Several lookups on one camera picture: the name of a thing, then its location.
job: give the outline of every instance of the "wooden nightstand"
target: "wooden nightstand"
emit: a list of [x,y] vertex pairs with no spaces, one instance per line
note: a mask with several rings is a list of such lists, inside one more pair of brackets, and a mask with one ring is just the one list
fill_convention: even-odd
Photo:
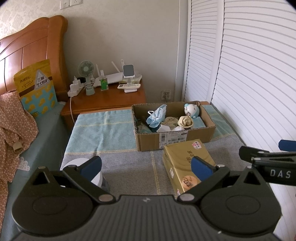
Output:
[[[129,107],[133,104],[146,103],[146,95],[142,81],[141,87],[136,92],[125,93],[124,90],[118,89],[118,83],[109,84],[109,89],[101,91],[101,87],[96,87],[95,94],[86,95],[85,89],[77,96],[74,96],[71,101],[71,108],[74,121],[82,112],[89,112],[94,110],[106,110],[112,108]],[[64,117],[67,127],[71,130],[74,126],[71,111],[70,100],[62,109],[61,116]]]

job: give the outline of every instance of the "yellow and blue snack bag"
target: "yellow and blue snack bag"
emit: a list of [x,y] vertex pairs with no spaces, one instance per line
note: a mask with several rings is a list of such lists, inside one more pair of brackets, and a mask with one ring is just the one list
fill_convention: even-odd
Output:
[[14,82],[24,109],[33,117],[57,104],[49,59],[22,69],[14,75]]

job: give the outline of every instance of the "electrical socket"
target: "electrical socket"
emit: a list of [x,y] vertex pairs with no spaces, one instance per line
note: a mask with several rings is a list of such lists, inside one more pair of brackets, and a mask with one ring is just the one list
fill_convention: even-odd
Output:
[[70,6],[82,4],[82,0],[70,0]]
[[70,7],[70,0],[61,0],[59,3],[60,10]]
[[171,93],[172,93],[171,90],[161,91],[160,99],[161,100],[170,100]]

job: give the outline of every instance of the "ribbed black surface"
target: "ribbed black surface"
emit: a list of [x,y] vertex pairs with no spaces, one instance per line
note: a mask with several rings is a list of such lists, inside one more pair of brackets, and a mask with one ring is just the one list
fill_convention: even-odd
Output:
[[80,229],[59,237],[32,237],[20,234],[15,241],[276,241],[272,234],[240,239],[218,233],[200,217],[194,206],[177,203],[173,196],[122,196],[111,205],[102,205]]

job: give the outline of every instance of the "bed headboard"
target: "bed headboard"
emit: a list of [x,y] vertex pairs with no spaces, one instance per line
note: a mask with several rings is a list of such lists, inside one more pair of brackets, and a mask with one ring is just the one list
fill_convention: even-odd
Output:
[[39,18],[23,30],[0,40],[0,94],[15,89],[13,76],[23,68],[50,60],[58,101],[67,101],[70,85],[63,51],[68,21],[61,15]]

